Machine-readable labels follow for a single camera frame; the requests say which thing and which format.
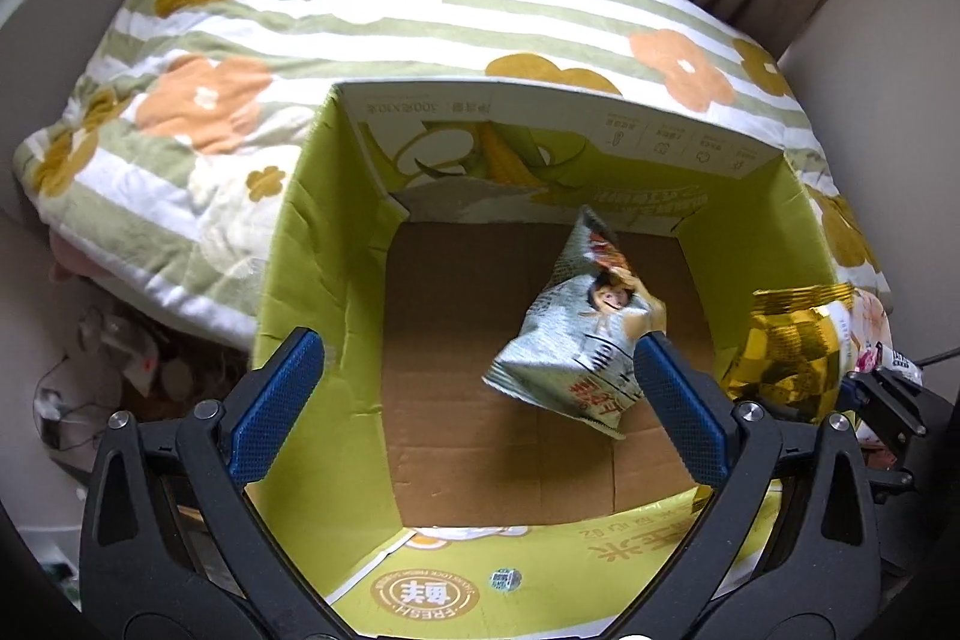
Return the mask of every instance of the gold snack bag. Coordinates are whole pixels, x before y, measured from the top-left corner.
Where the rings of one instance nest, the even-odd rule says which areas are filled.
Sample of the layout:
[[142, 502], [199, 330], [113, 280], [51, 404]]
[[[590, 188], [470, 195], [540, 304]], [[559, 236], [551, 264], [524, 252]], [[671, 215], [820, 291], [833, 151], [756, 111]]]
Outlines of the gold snack bag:
[[757, 290], [747, 338], [720, 386], [784, 418], [820, 421], [856, 362], [851, 309], [850, 283]]

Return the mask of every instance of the open cardboard box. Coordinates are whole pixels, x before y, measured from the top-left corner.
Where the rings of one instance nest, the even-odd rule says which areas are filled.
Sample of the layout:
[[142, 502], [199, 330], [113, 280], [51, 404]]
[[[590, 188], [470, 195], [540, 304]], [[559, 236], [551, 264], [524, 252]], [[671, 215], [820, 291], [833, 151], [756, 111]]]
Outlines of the open cardboard box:
[[287, 191], [254, 355], [306, 325], [325, 374], [251, 494], [357, 632], [593, 634], [683, 538], [691, 480], [649, 405], [615, 442], [480, 378], [584, 203], [716, 376], [754, 290], [835, 282], [781, 151], [721, 119], [515, 81], [337, 89]]

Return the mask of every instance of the metal bolt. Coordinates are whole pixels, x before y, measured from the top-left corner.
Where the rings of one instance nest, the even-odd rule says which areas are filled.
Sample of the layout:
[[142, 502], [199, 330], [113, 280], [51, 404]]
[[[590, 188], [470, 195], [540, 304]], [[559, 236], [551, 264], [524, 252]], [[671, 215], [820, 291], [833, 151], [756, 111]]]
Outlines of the metal bolt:
[[829, 420], [830, 426], [837, 429], [837, 432], [846, 432], [847, 429], [850, 429], [850, 420], [848, 420], [846, 415], [831, 413], [827, 420]]
[[220, 403], [216, 399], [205, 399], [203, 402], [198, 402], [197, 407], [193, 408], [193, 415], [195, 418], [205, 421], [208, 418], [213, 418], [219, 411]]
[[117, 410], [116, 413], [110, 415], [107, 426], [109, 426], [110, 429], [123, 429], [128, 423], [130, 423], [130, 414], [126, 410]]
[[745, 421], [758, 421], [763, 417], [763, 408], [755, 402], [744, 402], [740, 405], [740, 417]]

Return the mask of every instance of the striped blanket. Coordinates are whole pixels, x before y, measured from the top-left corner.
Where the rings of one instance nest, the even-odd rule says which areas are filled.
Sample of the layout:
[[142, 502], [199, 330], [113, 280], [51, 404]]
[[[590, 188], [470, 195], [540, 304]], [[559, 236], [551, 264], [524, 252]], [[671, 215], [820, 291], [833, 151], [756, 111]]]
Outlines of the striped blanket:
[[784, 150], [841, 280], [888, 292], [773, 59], [684, 0], [126, 0], [14, 170], [69, 244], [248, 347], [283, 194], [331, 87], [497, 76], [615, 92]]

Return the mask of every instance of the cable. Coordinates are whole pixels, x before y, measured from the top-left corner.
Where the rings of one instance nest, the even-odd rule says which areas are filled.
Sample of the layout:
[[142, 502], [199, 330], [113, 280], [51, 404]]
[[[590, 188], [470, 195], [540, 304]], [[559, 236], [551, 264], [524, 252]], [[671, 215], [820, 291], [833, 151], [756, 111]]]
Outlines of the cable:
[[[61, 360], [59, 360], [59, 362], [56, 362], [50, 369], [48, 369], [46, 372], [44, 372], [40, 376], [40, 379], [37, 380], [37, 384], [34, 386], [34, 400], [37, 399], [37, 395], [40, 394], [40, 391], [43, 390], [41, 387], [43, 381], [45, 381], [47, 378], [53, 375], [54, 372], [56, 372], [56, 370], [64, 366], [66, 362], [68, 362], [69, 360], [70, 360], [69, 355], [64, 353], [64, 357], [62, 357]], [[48, 390], [54, 391], [54, 393], [58, 394], [59, 396], [59, 391], [56, 391], [56, 389], [48, 389]], [[111, 411], [113, 410], [113, 408], [110, 408], [107, 405], [101, 405], [98, 402], [93, 402], [93, 401], [85, 402], [82, 405], [76, 405], [75, 407], [72, 407], [72, 408], [66, 408], [66, 410], [60, 410], [59, 420], [56, 421], [56, 423], [58, 424], [59, 423], [83, 423], [83, 421], [69, 421], [67, 420], [67, 416], [73, 415], [74, 413], [80, 413], [81, 410], [86, 410], [87, 408], [99, 408], [99, 410], [111, 410]], [[37, 429], [37, 437], [40, 438], [41, 442], [44, 442], [43, 432], [40, 429], [41, 420], [44, 420], [43, 416], [38, 415], [37, 408], [34, 408], [34, 427], [35, 429]], [[75, 448], [82, 448], [83, 446], [88, 445], [91, 442], [95, 442], [97, 439], [103, 436], [104, 431], [105, 429], [100, 429], [99, 432], [94, 432], [94, 434], [91, 434], [90, 437], [88, 437], [87, 439], [83, 439], [80, 442], [74, 443], [73, 445], [67, 445], [65, 448], [54, 448], [54, 447], [51, 447], [46, 442], [44, 442], [44, 445], [46, 445], [48, 448], [50, 448], [50, 450], [54, 451], [55, 453], [66, 453], [67, 451], [72, 451]]]
[[952, 350], [947, 350], [945, 353], [938, 353], [936, 356], [929, 356], [925, 359], [920, 359], [918, 362], [914, 363], [920, 367], [920, 369], [923, 369], [925, 366], [945, 362], [947, 359], [955, 359], [957, 356], [960, 356], [960, 346], [955, 347]]
[[83, 448], [85, 445], [100, 439], [100, 437], [102, 437], [106, 431], [106, 429], [100, 429], [99, 432], [91, 434], [87, 439], [82, 439], [80, 442], [75, 442], [73, 445], [67, 445], [65, 448], [51, 448], [51, 450], [55, 453], [66, 453], [67, 451], [72, 451], [74, 448]]
[[80, 531], [83, 528], [80, 525], [74, 525], [74, 527], [17, 527], [16, 530], [19, 533], [30, 533], [30, 534], [56, 534], [61, 531]]

